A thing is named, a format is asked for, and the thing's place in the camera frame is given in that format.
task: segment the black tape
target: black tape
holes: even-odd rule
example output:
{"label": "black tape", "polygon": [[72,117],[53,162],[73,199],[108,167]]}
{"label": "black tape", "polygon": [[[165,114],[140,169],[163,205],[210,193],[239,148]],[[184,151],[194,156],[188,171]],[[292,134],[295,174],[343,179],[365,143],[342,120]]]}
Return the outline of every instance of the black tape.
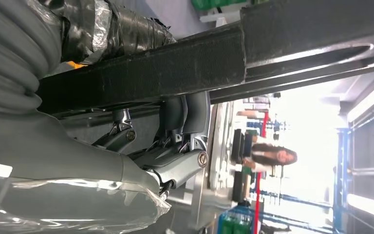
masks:
{"label": "black tape", "polygon": [[93,51],[94,0],[40,0],[63,19],[61,61],[81,62]]}

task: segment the fluorescent light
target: fluorescent light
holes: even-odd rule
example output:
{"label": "fluorescent light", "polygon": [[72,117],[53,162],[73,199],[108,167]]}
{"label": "fluorescent light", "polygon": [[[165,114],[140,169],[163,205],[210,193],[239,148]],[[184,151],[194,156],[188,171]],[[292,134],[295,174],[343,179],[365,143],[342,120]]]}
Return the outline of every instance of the fluorescent light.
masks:
{"label": "fluorescent light", "polygon": [[348,194],[347,199],[349,205],[374,215],[374,200],[354,194]]}
{"label": "fluorescent light", "polygon": [[348,121],[355,121],[365,111],[369,110],[372,105],[374,105],[374,90],[348,113]]}

